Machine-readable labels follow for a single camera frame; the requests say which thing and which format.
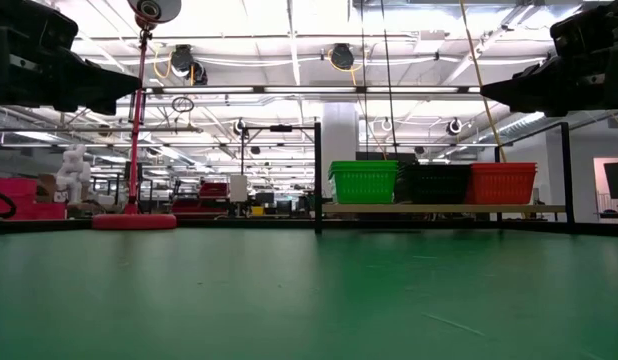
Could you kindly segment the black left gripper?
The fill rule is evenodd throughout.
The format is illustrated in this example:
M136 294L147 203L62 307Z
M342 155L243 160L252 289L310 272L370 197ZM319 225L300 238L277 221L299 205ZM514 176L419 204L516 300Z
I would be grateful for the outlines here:
M137 76L71 53L78 25L33 0L0 0L0 105L51 106L115 116L117 101L140 87Z

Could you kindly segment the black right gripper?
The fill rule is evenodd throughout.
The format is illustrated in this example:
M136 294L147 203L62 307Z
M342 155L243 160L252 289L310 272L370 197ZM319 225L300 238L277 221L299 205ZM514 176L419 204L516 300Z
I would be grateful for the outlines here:
M595 109L618 109L618 0L572 15L551 26L560 69L570 90ZM551 117L558 105L558 57L547 58L480 87L480 94L510 108L511 118Z

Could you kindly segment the orange plastic basket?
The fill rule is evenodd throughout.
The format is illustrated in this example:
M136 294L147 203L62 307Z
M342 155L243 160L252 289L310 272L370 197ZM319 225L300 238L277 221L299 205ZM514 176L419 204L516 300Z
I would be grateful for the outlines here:
M476 176L478 175L521 175L521 174L535 174L536 167L532 165L531 167L525 166L522 164L521 166L514 165L513 167L509 167L506 164L474 164L472 167L472 173Z
M465 202L477 205L525 205L530 202L535 173L474 173Z

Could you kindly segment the white humanoid figure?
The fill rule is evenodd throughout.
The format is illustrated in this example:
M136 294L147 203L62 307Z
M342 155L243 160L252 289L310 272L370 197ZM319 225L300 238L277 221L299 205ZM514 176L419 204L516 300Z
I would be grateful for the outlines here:
M79 204L82 202L83 186L91 178L91 167L84 161L87 148L84 144L70 145L62 155L61 168L55 175L55 202Z

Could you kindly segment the cardboard box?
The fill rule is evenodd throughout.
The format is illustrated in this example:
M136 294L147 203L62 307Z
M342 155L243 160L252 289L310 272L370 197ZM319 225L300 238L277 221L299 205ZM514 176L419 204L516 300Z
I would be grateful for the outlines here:
M39 174L37 178L36 201L38 203L53 203L57 191L54 174Z

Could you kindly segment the red storage cabinet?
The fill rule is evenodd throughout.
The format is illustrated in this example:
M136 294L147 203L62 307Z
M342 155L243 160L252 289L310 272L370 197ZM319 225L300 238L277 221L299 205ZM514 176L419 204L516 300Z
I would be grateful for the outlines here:
M0 194L7 197L15 210L0 198L0 215L13 212L9 221L64 220L66 206L62 203L37 200L37 182L28 178L0 178Z

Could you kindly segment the red desk lamp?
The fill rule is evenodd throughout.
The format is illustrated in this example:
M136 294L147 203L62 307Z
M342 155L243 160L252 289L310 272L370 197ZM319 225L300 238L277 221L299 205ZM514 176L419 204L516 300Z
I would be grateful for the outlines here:
M182 0L127 0L140 27L139 86L133 101L133 126L131 131L130 167L128 178L128 201L121 214L100 214L92 219L97 230L166 230L177 227L177 219L169 214L141 214L139 207L139 162L138 145L140 119L144 111L143 86L146 53L152 30L160 24L174 20L181 12Z

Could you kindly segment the red tool chest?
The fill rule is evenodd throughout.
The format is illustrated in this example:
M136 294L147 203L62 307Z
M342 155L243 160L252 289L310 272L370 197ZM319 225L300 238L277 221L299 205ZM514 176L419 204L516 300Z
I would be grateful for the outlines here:
M215 217L229 213L227 183L204 182L196 192L178 192L171 201L176 216Z

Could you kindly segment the white panel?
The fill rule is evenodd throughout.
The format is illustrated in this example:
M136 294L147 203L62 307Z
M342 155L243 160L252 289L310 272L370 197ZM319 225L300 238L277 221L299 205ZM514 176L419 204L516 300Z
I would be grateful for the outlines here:
M245 175L231 175L229 196L232 203L242 203L248 200L248 178Z

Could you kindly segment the green table mat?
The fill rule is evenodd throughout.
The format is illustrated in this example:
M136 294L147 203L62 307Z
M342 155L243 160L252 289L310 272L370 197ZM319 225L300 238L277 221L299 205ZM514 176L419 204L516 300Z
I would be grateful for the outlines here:
M0 360L618 360L618 237L0 235Z

